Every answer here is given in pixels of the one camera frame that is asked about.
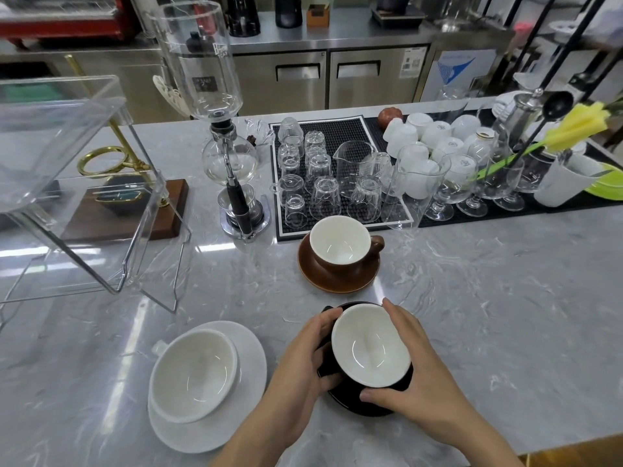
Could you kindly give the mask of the person's left hand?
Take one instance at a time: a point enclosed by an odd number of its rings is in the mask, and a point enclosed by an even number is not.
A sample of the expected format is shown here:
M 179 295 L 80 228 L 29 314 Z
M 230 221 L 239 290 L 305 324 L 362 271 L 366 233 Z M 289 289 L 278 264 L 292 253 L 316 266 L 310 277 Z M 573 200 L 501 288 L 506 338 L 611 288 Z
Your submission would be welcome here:
M 292 440 L 298 440 L 312 412 L 312 370 L 317 370 L 331 344 L 322 344 L 342 307 L 323 311 L 308 320 L 291 341 L 274 371 L 269 386 L 257 406 L 261 417 L 279 423 Z

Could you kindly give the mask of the person's right hand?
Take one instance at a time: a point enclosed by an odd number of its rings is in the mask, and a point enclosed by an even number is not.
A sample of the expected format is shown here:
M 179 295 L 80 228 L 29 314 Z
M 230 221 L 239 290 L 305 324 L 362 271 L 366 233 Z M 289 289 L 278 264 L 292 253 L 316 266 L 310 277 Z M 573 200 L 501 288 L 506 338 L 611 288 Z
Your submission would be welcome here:
M 413 390 L 414 413 L 399 414 L 436 440 L 435 434 L 443 423 L 476 411 L 432 347 L 420 321 L 388 298 L 383 299 L 382 307 L 408 348 L 414 369 L 409 383 Z

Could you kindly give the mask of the black cup with white inside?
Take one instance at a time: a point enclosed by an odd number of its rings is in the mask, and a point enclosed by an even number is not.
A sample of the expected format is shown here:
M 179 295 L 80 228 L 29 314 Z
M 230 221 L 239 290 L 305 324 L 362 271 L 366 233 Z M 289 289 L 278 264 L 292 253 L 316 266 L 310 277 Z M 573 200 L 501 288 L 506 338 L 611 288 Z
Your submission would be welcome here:
M 328 335 L 331 351 L 320 376 L 340 373 L 345 382 L 387 388 L 408 379 L 413 365 L 406 345 L 387 311 L 376 303 L 351 301 Z

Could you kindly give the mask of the person's right forearm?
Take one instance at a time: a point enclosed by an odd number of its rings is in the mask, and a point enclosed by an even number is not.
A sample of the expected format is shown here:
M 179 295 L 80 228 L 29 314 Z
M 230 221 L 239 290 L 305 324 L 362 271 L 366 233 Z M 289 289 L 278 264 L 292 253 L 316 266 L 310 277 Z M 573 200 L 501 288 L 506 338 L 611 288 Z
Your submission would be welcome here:
M 459 450 L 471 467 L 525 467 L 509 442 L 477 412 L 443 423 L 435 439 Z

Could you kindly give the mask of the person's left forearm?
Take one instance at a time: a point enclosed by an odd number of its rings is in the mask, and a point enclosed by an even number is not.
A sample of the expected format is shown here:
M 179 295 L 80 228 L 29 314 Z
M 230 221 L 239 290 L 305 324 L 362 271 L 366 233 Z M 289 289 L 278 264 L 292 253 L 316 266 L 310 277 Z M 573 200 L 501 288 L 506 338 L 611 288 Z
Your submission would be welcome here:
M 266 417 L 250 416 L 209 467 L 276 467 L 291 446 L 292 440 L 279 423 Z

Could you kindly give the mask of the black saucer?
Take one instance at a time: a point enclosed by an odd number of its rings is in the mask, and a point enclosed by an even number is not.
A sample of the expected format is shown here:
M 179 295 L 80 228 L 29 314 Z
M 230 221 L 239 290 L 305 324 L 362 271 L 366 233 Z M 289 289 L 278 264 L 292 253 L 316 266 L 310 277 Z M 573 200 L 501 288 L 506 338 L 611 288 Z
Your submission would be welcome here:
M 322 340 L 322 344 L 328 343 L 328 336 Z M 412 374 L 408 376 L 406 381 L 387 387 L 394 390 L 403 391 L 409 387 Z M 368 387 L 363 387 L 355 382 L 342 382 L 329 391 L 330 396 L 343 408 L 356 415 L 365 417 L 382 417 L 393 414 L 391 410 L 378 407 L 370 403 L 360 401 L 360 393 Z

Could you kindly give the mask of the white saucer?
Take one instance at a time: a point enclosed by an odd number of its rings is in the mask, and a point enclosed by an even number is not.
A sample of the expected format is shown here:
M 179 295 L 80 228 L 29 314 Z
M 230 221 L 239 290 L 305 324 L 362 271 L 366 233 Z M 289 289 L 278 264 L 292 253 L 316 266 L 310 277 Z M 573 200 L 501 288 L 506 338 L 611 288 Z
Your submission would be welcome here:
M 155 412 L 148 394 L 149 418 L 156 436 L 171 449 L 186 454 L 204 453 L 226 444 L 261 400 L 267 383 L 265 353 L 259 339 L 251 330 L 232 321 L 208 322 L 192 330 L 199 329 L 223 332 L 233 340 L 238 350 L 238 376 L 222 404 L 196 422 L 172 424 Z M 153 353 L 158 356 L 165 345 L 167 344 L 159 341 L 153 347 Z

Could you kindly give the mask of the brown saucer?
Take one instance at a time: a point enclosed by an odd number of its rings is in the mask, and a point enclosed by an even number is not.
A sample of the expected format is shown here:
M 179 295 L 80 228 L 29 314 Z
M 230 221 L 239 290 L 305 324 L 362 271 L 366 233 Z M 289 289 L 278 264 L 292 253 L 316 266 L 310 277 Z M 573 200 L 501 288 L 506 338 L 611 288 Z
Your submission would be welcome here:
M 297 262 L 303 277 L 316 288 L 329 293 L 348 294 L 362 290 L 373 282 L 381 266 L 381 257 L 380 252 L 370 252 L 354 270 L 347 274 L 334 274 L 316 261 L 306 235 L 299 245 Z

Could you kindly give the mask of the brown cup with white inside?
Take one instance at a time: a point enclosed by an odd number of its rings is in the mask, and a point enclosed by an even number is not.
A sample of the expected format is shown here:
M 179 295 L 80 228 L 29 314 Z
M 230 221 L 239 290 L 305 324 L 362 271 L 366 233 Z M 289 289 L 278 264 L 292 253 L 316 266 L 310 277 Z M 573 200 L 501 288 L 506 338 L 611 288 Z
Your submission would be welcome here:
M 354 274 L 369 266 L 385 249 L 385 239 L 371 235 L 361 222 L 335 215 L 321 219 L 308 234 L 318 264 L 335 275 Z

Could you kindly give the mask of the group of small clear glasses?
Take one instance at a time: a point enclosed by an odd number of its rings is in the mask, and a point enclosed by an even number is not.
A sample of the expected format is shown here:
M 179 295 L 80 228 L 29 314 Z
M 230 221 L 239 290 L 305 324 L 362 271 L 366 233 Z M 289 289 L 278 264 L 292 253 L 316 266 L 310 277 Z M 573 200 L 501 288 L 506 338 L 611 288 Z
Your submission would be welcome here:
M 307 140 L 324 139 L 324 134 L 319 131 L 311 131 L 305 135 Z M 280 139 L 276 139 L 271 153 L 273 188 L 284 206 L 285 223 L 289 227 L 297 229 L 307 225 L 304 190 L 311 194 L 310 214 L 317 222 L 323 218 L 341 215 L 339 186 L 331 170 L 333 156 L 327 154 L 325 139 L 323 144 L 312 146 L 311 151 L 299 159 L 299 162 L 285 152 Z M 376 220 L 381 211 L 381 189 L 373 186 L 372 177 L 374 176 L 360 176 L 350 198 L 350 206 L 364 209 L 363 220 L 366 222 Z

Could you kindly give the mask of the tall glass beaker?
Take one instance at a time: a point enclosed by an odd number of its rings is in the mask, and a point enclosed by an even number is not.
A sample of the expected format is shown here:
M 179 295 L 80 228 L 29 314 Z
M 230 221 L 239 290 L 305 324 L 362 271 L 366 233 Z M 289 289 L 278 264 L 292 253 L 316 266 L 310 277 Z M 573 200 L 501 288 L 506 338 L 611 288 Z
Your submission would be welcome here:
M 393 229 L 418 227 L 449 169 L 449 157 L 435 162 L 400 156 L 383 189 L 380 221 Z

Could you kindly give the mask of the clear stemmed glass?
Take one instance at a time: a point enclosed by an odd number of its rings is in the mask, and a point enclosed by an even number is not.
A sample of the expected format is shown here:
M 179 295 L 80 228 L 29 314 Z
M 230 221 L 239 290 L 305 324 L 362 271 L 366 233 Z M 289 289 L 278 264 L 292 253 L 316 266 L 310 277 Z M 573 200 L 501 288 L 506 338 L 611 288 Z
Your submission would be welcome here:
M 490 169 L 495 161 L 495 153 L 498 141 L 483 142 L 477 140 L 473 142 L 467 149 L 467 156 L 476 162 L 475 181 L 471 195 L 463 202 L 457 205 L 457 209 L 468 217 L 483 218 L 487 215 L 488 206 L 480 196 L 488 176 L 491 174 Z
M 554 159 L 554 155 L 547 152 L 544 147 L 525 153 L 523 155 L 524 168 L 515 191 L 524 194 L 535 193 Z
M 468 154 L 442 154 L 435 156 L 439 165 L 448 165 L 437 192 L 425 212 L 436 222 L 444 222 L 454 216 L 453 205 L 468 198 L 477 185 L 478 160 Z
M 493 184 L 499 188 L 495 193 L 493 203 L 509 212 L 517 213 L 525 209 L 525 201 L 518 194 L 517 186 L 521 180 L 525 160 L 521 154 L 512 148 L 506 147 L 497 154 L 496 161 L 502 163 L 501 168 L 493 175 Z

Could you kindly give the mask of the glass pitcher with spout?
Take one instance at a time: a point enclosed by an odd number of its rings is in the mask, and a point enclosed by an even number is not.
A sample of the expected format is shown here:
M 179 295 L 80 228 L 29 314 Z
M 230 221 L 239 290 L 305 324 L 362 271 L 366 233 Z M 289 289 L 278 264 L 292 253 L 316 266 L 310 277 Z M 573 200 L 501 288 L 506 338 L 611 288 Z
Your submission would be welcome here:
M 336 166 L 334 177 L 343 198 L 352 196 L 360 176 L 371 175 L 377 149 L 364 140 L 347 140 L 333 154 Z

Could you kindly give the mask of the long black bar mat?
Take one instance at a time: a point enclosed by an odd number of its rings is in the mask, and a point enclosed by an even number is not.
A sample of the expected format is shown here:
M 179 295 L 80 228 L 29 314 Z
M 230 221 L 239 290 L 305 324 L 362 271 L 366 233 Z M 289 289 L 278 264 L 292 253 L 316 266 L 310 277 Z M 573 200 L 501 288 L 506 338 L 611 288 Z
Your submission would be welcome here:
M 599 149 L 598 146 L 595 146 L 593 144 L 588 144 L 587 149 L 586 149 L 586 155 L 599 162 L 606 162 L 608 164 L 615 165 L 623 170 L 623 165 L 618 164 L 614 159 L 607 157 L 605 155 L 605 152 Z M 606 200 L 604 198 L 592 196 L 585 191 L 582 191 L 581 193 L 579 193 L 578 195 L 576 195 L 575 197 L 573 197 L 572 199 L 570 199 L 569 201 L 567 201 L 566 203 L 564 203 L 563 205 L 557 208 L 548 208 L 548 207 L 542 206 L 541 204 L 537 203 L 537 201 L 535 201 L 533 194 L 519 193 L 519 195 L 525 201 L 525 209 L 517 213 L 505 211 L 497 207 L 493 203 L 493 200 L 483 199 L 483 201 L 488 206 L 487 215 L 483 218 L 478 219 L 478 218 L 468 217 L 465 214 L 463 214 L 461 211 L 459 211 L 457 209 L 457 206 L 454 205 L 453 208 L 455 212 L 454 212 L 454 216 L 451 219 L 444 221 L 444 222 L 436 222 L 431 219 L 428 219 L 427 217 L 423 217 L 419 224 L 419 228 L 456 225 L 460 223 L 471 223 L 471 222 L 495 220 L 495 219 L 508 219 L 512 217 L 522 217 L 522 216 L 544 214 L 544 213 L 560 213 L 560 212 L 566 212 L 566 211 L 600 209 L 604 207 L 623 205 L 623 201 Z

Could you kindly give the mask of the black bar mat white border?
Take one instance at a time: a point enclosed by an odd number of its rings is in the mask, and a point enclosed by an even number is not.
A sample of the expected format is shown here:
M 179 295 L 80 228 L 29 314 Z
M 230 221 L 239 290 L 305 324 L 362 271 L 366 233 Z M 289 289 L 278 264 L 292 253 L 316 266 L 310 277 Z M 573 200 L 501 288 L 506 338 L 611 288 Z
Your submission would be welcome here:
M 337 148 L 347 140 L 364 140 L 371 143 L 378 151 L 385 152 L 385 141 L 382 140 L 382 132 L 379 129 L 377 120 L 373 117 L 364 118 L 363 116 L 344 117 L 338 119 L 323 119 L 318 121 L 303 121 L 301 128 L 304 133 L 311 131 L 319 131 L 324 134 L 326 150 L 328 155 L 333 155 Z M 332 174 L 334 177 L 336 166 L 332 160 Z M 310 197 L 311 194 L 306 190 L 303 191 L 303 197 L 306 203 L 306 211 L 308 222 L 306 227 L 291 228 L 285 223 L 284 206 L 281 199 L 275 197 L 275 226 L 276 226 L 276 242 L 295 242 L 301 240 L 317 223 L 317 220 L 310 214 Z M 361 207 L 354 208 L 350 206 L 351 197 L 341 197 L 341 215 L 349 217 L 348 211 L 354 212 L 352 217 L 372 232 L 392 229 L 380 221 L 380 216 L 374 220 L 366 222 L 364 218 L 364 209 Z

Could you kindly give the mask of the gold stand on wooden base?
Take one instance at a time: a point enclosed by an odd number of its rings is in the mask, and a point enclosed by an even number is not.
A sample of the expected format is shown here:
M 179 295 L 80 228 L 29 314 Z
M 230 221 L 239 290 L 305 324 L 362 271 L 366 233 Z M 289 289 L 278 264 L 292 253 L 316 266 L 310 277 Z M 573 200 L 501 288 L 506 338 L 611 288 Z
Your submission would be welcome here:
M 149 240 L 178 237 L 189 195 L 185 179 L 165 180 L 163 195 L 156 190 L 154 165 L 144 149 L 139 158 L 121 130 L 121 117 L 108 122 L 119 145 L 93 149 L 79 159 L 77 170 L 103 183 L 88 187 L 69 219 L 62 238 L 79 243 L 111 242 L 133 236 L 143 218 L 152 225 Z

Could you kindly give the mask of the cut glass dish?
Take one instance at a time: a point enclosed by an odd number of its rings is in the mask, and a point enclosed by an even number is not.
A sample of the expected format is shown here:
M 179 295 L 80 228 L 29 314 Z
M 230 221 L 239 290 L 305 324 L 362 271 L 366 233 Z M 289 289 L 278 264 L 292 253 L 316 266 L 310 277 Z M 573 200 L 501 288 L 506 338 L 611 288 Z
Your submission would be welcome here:
M 243 119 L 239 135 L 250 142 L 254 148 L 271 146 L 275 140 L 274 130 L 259 119 Z

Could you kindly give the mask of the pile of white cups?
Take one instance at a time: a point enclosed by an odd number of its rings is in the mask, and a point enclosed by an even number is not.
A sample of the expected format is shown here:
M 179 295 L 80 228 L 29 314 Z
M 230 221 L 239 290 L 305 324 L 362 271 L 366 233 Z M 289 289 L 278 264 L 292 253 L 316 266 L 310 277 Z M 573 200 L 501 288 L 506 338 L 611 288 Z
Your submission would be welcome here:
M 451 123 L 425 113 L 410 114 L 407 119 L 394 119 L 385 132 L 385 151 L 392 159 L 400 156 L 410 159 L 432 159 L 439 153 L 466 154 L 469 146 L 477 141 L 493 141 L 496 133 L 486 127 L 475 115 L 463 114 Z

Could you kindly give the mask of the round red-brown teapot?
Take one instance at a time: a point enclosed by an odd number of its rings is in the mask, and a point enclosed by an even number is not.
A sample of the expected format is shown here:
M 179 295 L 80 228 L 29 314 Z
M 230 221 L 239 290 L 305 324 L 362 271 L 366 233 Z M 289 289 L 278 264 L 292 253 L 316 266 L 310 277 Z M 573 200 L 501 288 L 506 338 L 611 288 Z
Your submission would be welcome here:
M 399 119 L 399 121 L 402 122 L 402 118 L 403 118 L 403 114 L 401 109 L 397 108 L 397 107 L 386 107 L 384 109 L 382 109 L 377 117 L 377 122 L 378 122 L 378 126 L 381 129 L 381 131 L 384 131 L 387 129 L 388 125 L 390 124 L 390 122 L 394 119 Z

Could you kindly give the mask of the white ceramic jug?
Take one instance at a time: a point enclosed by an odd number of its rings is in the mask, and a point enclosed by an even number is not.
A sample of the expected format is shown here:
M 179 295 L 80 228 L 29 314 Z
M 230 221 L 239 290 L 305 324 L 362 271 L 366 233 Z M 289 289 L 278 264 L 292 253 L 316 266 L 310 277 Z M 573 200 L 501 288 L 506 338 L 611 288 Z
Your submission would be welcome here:
M 534 193 L 537 203 L 557 208 L 592 185 L 607 173 L 603 163 L 565 150 L 557 155 Z

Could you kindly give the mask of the stainless steel counter cabinet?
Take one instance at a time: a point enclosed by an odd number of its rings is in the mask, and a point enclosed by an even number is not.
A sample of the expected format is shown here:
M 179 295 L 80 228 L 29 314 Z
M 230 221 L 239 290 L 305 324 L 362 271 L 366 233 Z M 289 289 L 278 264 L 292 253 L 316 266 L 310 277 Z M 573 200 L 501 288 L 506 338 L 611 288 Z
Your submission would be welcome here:
M 370 9 L 339 8 L 328 29 L 282 30 L 266 26 L 252 38 L 230 43 L 243 97 L 241 116 L 297 113 L 367 106 L 401 106 L 434 101 L 442 78 L 441 58 L 458 65 L 473 60 L 452 84 L 489 81 L 510 45 L 512 33 L 492 26 L 454 33 L 429 22 L 417 30 L 383 30 Z M 160 49 L 142 36 L 126 45 L 104 40 L 104 46 L 44 48 L 28 43 L 18 49 L 0 38 L 0 66 L 24 64 L 27 78 L 72 75 L 65 61 L 73 54 L 88 75 L 116 75 L 137 124 L 182 121 L 152 77 L 160 75 Z

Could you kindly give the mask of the green leaf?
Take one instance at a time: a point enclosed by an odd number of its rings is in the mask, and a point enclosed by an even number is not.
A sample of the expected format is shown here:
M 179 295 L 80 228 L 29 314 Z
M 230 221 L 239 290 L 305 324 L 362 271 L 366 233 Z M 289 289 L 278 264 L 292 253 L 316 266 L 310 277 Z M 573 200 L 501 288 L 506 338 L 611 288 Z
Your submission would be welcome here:
M 584 191 L 606 200 L 623 201 L 623 170 L 606 162 L 601 162 L 601 165 L 608 174 L 598 178 Z

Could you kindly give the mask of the steel french press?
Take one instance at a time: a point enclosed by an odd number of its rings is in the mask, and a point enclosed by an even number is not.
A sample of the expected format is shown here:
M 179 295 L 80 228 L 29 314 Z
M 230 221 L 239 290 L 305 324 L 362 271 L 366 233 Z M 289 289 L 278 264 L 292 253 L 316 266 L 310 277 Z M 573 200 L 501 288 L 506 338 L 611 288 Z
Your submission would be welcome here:
M 526 128 L 539 117 L 543 107 L 541 101 L 543 92 L 542 88 L 536 88 L 533 91 L 514 94 L 498 115 L 497 119 L 508 134 L 511 148 L 516 146 Z

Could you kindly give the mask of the stack of white plates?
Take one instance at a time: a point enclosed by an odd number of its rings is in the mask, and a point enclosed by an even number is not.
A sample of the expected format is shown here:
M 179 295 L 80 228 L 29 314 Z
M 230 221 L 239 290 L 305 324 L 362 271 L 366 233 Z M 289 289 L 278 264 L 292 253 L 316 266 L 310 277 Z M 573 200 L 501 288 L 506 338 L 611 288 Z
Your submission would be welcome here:
M 515 97 L 518 94 L 525 94 L 527 91 L 511 91 L 496 97 L 492 106 L 492 114 L 495 118 L 506 121 L 510 113 L 515 108 Z

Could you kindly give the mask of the white openwork fan ornament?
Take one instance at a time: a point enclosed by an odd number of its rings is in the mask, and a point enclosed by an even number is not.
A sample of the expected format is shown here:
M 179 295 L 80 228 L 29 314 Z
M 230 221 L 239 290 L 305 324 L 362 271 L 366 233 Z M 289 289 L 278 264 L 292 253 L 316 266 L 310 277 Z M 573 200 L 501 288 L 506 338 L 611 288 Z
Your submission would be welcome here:
M 181 116 L 183 117 L 191 117 L 192 113 L 182 98 L 180 92 L 169 86 L 166 81 L 160 75 L 153 75 L 152 81 L 157 90 L 160 92 L 161 96 L 174 108 Z

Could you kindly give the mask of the white sign with blue triangle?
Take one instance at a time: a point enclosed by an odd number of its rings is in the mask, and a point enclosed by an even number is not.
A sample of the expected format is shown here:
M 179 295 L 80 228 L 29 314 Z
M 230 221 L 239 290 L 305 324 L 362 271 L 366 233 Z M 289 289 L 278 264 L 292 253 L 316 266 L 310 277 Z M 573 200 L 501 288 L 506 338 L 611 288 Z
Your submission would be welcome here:
M 490 81 L 494 49 L 449 50 L 435 53 L 419 101 L 434 101 L 445 86 L 479 93 Z

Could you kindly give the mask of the yellow artificial flower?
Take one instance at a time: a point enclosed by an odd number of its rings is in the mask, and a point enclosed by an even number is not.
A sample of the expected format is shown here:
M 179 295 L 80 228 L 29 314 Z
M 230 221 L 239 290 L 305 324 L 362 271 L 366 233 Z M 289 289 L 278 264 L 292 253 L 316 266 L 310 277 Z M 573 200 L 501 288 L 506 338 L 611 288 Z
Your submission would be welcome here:
M 596 133 L 607 129 L 606 121 L 611 111 L 603 103 L 597 101 L 591 105 L 578 103 L 562 118 L 555 128 L 549 129 L 541 141 L 533 142 L 520 153 L 488 166 L 477 174 L 482 180 L 494 175 L 502 168 L 514 165 L 519 158 L 539 149 L 545 148 L 549 153 L 557 155 L 559 152 L 572 148 L 575 144 L 587 140 Z

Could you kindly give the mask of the long black spoon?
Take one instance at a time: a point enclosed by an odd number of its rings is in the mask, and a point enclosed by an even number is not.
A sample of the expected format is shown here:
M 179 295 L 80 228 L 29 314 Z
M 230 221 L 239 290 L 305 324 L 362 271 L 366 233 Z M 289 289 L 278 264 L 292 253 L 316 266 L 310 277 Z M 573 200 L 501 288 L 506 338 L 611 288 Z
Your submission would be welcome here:
M 541 123 L 537 126 L 533 134 L 530 135 L 527 140 L 520 142 L 518 146 L 515 146 L 515 148 L 513 149 L 515 155 L 510 161 L 510 166 L 513 166 L 521 158 L 528 146 L 533 143 L 535 137 L 538 135 L 538 133 L 541 131 L 545 124 L 555 122 L 564 117 L 570 112 L 573 105 L 574 97 L 572 93 L 568 91 L 557 91 L 552 93 L 543 104 L 541 110 L 543 120 L 541 121 Z

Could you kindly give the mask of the glass siphon coffee maker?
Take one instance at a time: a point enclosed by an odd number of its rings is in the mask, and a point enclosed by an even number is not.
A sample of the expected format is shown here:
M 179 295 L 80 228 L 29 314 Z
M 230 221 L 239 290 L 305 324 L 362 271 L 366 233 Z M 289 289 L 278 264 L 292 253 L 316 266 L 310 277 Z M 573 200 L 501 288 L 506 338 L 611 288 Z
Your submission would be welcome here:
M 229 32 L 221 6 L 209 0 L 171 2 L 151 13 L 156 38 L 191 117 L 205 122 L 210 137 L 201 152 L 206 176 L 223 187 L 223 213 L 230 213 L 229 234 L 255 240 L 264 219 L 252 211 L 248 184 L 259 169 L 259 155 L 234 119 L 243 106 Z

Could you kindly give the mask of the clear acrylic display case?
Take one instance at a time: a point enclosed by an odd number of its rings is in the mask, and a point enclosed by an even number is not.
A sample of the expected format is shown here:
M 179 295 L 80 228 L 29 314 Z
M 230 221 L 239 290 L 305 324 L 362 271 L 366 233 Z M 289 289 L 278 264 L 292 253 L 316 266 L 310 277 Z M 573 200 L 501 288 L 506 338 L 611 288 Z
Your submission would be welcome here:
M 121 117 L 122 132 L 143 158 L 126 103 L 112 75 L 0 81 L 0 312 L 22 301 L 123 290 L 177 311 L 192 235 L 183 218 L 180 235 L 168 240 L 149 240 L 146 218 L 126 240 L 62 238 L 87 188 L 103 183 L 81 176 L 79 159 L 119 145 L 111 118 Z M 167 179 L 148 160 L 161 176 L 162 196 Z

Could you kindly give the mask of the small wooden box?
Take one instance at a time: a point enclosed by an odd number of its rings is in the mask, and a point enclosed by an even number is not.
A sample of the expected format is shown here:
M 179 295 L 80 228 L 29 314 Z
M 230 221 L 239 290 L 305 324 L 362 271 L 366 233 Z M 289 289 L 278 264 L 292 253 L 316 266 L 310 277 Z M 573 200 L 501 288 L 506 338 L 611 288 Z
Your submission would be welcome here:
M 307 8 L 307 29 L 327 29 L 330 26 L 330 4 L 310 4 Z

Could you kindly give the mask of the black kitchen appliance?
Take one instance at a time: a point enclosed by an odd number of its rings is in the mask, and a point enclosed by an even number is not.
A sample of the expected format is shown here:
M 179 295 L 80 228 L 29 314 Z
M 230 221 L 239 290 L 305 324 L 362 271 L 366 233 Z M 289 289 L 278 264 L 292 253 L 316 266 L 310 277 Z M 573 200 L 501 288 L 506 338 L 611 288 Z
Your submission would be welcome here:
M 295 29 L 303 24 L 301 0 L 274 0 L 275 24 L 281 29 Z

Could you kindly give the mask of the black hob with pot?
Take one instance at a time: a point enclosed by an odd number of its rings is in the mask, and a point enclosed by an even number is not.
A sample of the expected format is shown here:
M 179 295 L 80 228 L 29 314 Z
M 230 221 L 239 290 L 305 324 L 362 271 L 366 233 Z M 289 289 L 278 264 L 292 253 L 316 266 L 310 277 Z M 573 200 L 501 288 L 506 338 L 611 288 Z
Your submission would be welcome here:
M 415 0 L 374 0 L 371 20 L 385 30 L 417 30 L 425 21 L 425 13 L 414 3 Z

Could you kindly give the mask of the black coffee grinder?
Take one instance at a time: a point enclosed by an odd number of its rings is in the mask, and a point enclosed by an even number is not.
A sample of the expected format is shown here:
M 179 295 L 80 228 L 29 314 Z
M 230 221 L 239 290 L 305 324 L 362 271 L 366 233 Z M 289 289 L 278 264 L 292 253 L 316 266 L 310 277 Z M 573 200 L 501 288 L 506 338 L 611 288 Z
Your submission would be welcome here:
M 255 37 L 261 23 L 255 0 L 227 0 L 229 33 L 235 38 Z

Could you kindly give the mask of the red display appliance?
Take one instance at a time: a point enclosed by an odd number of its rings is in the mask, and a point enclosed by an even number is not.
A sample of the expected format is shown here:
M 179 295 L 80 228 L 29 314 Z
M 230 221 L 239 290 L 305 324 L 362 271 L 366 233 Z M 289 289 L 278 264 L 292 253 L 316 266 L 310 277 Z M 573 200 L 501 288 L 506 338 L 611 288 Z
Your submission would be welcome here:
M 0 0 L 0 39 L 133 39 L 141 30 L 131 0 Z

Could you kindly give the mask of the black metal rack frame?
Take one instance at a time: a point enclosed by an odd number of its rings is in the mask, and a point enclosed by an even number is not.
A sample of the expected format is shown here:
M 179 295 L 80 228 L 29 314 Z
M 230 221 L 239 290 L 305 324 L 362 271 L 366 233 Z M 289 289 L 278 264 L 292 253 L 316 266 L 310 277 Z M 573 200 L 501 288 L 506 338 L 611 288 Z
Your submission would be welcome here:
M 533 91 L 549 79 L 545 90 L 560 90 L 581 73 L 597 79 L 623 45 L 623 0 L 525 1 L 527 37 L 508 69 L 514 89 Z

